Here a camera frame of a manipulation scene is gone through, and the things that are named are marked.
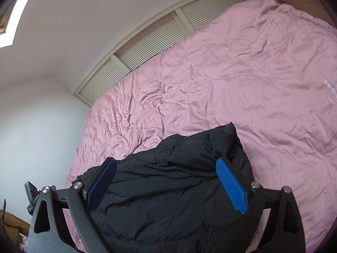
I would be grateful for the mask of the black puffer down jacket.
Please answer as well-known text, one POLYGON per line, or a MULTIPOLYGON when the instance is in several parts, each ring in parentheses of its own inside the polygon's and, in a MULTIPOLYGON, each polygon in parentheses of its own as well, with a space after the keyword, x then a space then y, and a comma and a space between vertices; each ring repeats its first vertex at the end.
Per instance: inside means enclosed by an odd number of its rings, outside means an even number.
POLYGON ((120 160, 91 217, 114 252, 225 252, 243 216, 216 172, 227 159, 249 181, 253 171, 228 124, 120 160))

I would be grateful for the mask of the brown furniture piece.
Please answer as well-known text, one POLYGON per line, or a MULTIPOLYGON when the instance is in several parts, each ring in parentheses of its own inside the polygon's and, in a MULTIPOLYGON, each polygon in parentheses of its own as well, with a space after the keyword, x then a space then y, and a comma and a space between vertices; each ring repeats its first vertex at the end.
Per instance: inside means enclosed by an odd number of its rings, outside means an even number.
POLYGON ((6 211, 7 202, 1 208, 1 234, 3 241, 21 252, 27 249, 30 224, 6 211))

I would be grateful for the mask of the pink bed sheet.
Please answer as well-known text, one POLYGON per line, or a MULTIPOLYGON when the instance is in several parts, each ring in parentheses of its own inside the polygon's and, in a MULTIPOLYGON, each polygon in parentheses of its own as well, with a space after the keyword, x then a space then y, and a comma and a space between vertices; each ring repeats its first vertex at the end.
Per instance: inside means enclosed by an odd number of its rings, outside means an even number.
POLYGON ((336 218, 336 29, 276 0, 232 6, 104 93, 66 185, 108 156, 230 122, 257 181, 293 189, 314 252, 336 218))

